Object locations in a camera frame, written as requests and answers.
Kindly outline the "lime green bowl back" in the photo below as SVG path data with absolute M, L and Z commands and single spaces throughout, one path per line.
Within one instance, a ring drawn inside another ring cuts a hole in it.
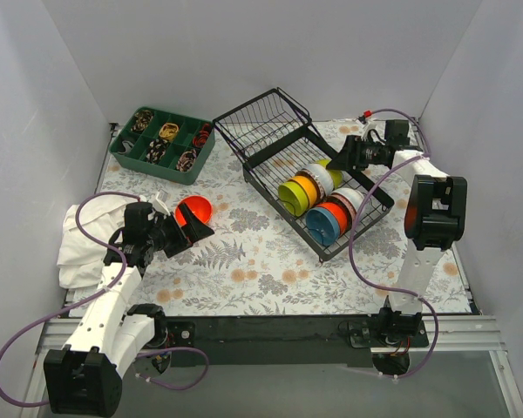
M 340 170 L 332 170 L 328 168 L 330 159 L 320 159 L 316 161 L 317 164 L 321 165 L 327 173 L 331 176 L 335 188 L 338 188 L 343 182 L 343 173 Z

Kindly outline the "red orange bowl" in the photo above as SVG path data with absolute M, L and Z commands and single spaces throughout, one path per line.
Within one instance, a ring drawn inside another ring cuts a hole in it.
M 176 210 L 174 212 L 174 217 L 180 226 L 184 226 L 187 222 L 185 221 L 181 213 L 181 204 L 187 205 L 188 209 L 192 212 L 192 214 L 203 224 L 209 224 L 210 219 L 213 215 L 213 206 L 207 198 L 200 195 L 191 195 L 185 197 L 177 205 Z

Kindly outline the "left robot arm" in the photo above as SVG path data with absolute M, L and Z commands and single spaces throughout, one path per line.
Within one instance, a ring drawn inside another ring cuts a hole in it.
M 126 206 L 124 225 L 106 246 L 98 298 L 90 301 L 63 347 L 50 350 L 44 359 L 53 413 L 111 417 L 121 400 L 123 378 L 135 360 L 146 357 L 163 374 L 173 352 L 193 351 L 177 341 L 181 332 L 168 325 L 162 307 L 128 304 L 154 254 L 173 257 L 213 235 L 187 205 L 178 208 L 183 225 L 151 203 Z

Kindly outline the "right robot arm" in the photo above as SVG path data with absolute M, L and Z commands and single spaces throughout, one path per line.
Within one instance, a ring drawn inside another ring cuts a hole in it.
M 388 167 L 384 179 L 396 173 L 411 187 L 404 216 L 407 250 L 397 283 L 375 286 L 388 293 L 375 319 L 376 335 L 393 347 L 420 334 L 435 267 L 465 230 L 467 181 L 439 170 L 407 137 L 374 141 L 369 130 L 347 136 L 328 168 L 361 172 L 369 165 Z

